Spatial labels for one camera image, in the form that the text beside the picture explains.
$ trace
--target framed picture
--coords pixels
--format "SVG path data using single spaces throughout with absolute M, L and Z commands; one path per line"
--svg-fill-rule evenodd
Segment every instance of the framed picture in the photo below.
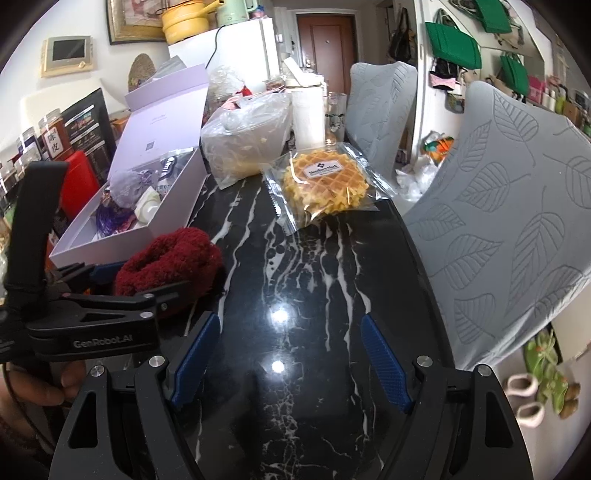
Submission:
M 106 0 L 111 45 L 142 41 L 163 41 L 158 12 L 166 0 Z

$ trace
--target green sandal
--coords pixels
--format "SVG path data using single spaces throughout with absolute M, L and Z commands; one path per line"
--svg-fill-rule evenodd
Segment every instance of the green sandal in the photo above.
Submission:
M 544 379 L 546 365 L 556 365 L 558 354 L 554 349 L 556 338 L 554 331 L 542 330 L 527 342 L 524 348 L 525 366 L 527 371 L 541 382 Z
M 569 388 L 563 374 L 556 370 L 552 364 L 548 364 L 544 371 L 544 378 L 540 382 L 536 400 L 546 404 L 549 398 L 552 399 L 552 408 L 556 414 L 560 414 L 564 408 L 564 397 Z

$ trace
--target human hand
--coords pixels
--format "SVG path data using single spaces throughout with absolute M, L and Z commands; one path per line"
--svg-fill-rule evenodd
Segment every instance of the human hand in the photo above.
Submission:
M 78 390 L 86 376 L 86 365 L 82 360 L 65 364 L 60 378 L 62 388 L 54 387 L 26 372 L 9 370 L 7 373 L 19 401 L 33 403 L 41 407 L 55 407 L 64 403 L 64 400 L 73 400 L 78 395 Z M 12 400 L 4 373 L 1 370 L 0 417 L 15 432 L 26 438 L 35 438 L 33 429 Z

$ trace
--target white refrigerator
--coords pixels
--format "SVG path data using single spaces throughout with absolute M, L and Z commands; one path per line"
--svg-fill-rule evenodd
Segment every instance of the white refrigerator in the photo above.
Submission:
M 209 64 L 208 72 L 227 65 L 238 72 L 253 92 L 265 91 L 265 80 L 280 74 L 279 56 L 272 18 L 249 20 L 210 30 L 168 47 L 187 67 Z

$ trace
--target green kettle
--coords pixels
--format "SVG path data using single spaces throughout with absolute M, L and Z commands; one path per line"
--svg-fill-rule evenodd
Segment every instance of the green kettle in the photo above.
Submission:
M 226 0 L 221 8 L 217 9 L 217 26 L 233 25 L 248 20 L 248 12 L 258 8 L 257 0 Z

